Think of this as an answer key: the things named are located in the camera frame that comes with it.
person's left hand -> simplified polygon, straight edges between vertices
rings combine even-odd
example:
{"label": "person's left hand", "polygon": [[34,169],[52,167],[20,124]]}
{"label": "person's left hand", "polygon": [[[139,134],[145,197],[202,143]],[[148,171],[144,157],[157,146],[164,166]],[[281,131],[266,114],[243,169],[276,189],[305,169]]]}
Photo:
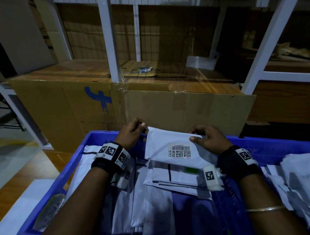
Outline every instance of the person's left hand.
{"label": "person's left hand", "polygon": [[146,128],[146,123],[142,119],[135,118],[130,123],[123,125],[115,142],[123,146],[127,151],[131,149],[138,141],[141,132]]}

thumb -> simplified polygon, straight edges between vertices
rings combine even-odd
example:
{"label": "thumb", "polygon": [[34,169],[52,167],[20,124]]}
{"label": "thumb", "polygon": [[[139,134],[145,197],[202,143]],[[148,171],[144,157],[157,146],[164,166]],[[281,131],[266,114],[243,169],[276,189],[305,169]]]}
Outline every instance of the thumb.
{"label": "thumb", "polygon": [[193,143],[196,143],[196,144],[199,144],[200,146],[204,146],[204,141],[205,141],[205,139],[203,139],[203,138],[200,138],[200,137],[196,137],[196,136],[191,136],[190,138],[189,138],[189,140],[191,141],[191,142],[193,142]]}
{"label": "thumb", "polygon": [[141,123],[138,127],[137,127],[137,129],[135,130],[135,132],[137,133],[137,134],[141,134],[141,132],[143,132],[143,130],[145,129],[145,127],[146,127],[146,124],[145,124],[145,122],[143,122],[143,123]]}

gold bangle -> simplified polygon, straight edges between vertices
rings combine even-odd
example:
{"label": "gold bangle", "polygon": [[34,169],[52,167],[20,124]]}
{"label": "gold bangle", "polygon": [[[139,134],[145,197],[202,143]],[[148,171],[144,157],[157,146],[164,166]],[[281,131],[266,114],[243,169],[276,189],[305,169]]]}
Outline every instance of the gold bangle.
{"label": "gold bangle", "polygon": [[247,212],[262,212],[262,211],[274,211],[286,208],[285,206],[273,206],[273,207],[266,207],[260,209],[248,209]]}

blue logo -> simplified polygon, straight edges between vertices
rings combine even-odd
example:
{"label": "blue logo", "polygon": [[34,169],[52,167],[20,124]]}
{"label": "blue logo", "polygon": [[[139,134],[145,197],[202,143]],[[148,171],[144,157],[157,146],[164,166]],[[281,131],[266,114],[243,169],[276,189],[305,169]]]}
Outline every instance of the blue logo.
{"label": "blue logo", "polygon": [[84,90],[90,98],[100,101],[103,112],[108,112],[107,103],[112,103],[111,97],[105,96],[102,91],[98,91],[98,94],[92,93],[88,86],[86,86]]}

hand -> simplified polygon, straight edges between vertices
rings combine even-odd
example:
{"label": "hand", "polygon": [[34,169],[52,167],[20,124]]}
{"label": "hand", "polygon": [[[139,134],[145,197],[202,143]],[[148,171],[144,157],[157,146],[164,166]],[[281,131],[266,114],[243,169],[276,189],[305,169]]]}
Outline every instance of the hand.
{"label": "hand", "polygon": [[115,142],[123,146],[127,151],[131,149],[138,141],[141,132],[146,128],[146,124],[142,119],[135,118],[130,123],[123,125]]}
{"label": "hand", "polygon": [[206,135],[207,139],[191,136],[189,140],[204,147],[209,152],[220,155],[233,144],[213,125],[195,125],[190,134]]}

